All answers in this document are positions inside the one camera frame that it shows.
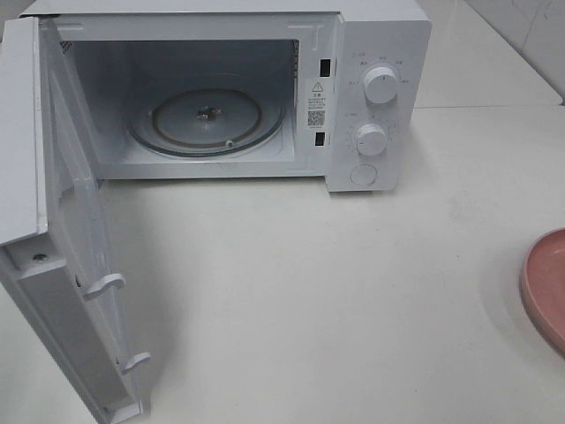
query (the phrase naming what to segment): microwave door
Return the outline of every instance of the microwave door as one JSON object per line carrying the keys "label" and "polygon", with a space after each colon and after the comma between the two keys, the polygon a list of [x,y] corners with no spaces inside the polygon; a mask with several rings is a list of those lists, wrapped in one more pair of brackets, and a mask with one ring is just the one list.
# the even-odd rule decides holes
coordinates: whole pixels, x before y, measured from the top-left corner
{"label": "microwave door", "polygon": [[0,280],[99,423],[142,412],[80,96],[48,19],[5,23]]}

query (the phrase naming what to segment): microwave oven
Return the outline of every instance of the microwave oven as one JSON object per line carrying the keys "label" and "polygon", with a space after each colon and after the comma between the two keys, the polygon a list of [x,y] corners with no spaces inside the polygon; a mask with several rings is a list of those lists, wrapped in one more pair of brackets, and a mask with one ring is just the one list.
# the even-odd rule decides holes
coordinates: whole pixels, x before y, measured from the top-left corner
{"label": "microwave oven", "polygon": [[143,411],[150,358],[101,181],[391,189],[430,31],[414,0],[38,0],[5,23],[0,280],[98,422]]}

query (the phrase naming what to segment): microwave top panel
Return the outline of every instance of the microwave top panel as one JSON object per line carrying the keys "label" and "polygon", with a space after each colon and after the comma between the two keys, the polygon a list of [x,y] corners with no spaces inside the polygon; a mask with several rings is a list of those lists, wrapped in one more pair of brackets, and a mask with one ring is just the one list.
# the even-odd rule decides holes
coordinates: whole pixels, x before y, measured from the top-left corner
{"label": "microwave top panel", "polygon": [[341,13],[348,21],[427,20],[415,0],[37,0],[22,16],[297,12]]}

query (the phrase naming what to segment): control knob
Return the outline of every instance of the control knob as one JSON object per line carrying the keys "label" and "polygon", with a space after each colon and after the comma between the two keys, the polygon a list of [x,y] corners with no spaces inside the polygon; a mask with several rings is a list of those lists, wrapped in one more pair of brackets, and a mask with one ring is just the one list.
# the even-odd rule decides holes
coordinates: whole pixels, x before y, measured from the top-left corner
{"label": "control knob", "polygon": [[398,76],[390,65],[379,65],[372,68],[364,77],[365,96],[373,104],[390,102],[396,97]]}
{"label": "control knob", "polygon": [[388,136],[380,125],[363,125],[357,130],[355,137],[357,139],[357,150],[361,155],[376,156],[387,148]]}

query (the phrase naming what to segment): warning label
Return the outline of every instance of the warning label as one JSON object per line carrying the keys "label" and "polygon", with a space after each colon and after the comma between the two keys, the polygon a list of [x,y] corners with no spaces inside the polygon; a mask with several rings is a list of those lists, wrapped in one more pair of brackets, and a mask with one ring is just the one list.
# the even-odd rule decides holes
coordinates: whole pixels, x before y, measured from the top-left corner
{"label": "warning label", "polygon": [[324,87],[324,82],[322,79],[308,79],[306,81],[306,124],[311,129],[319,130],[326,126],[328,91]]}

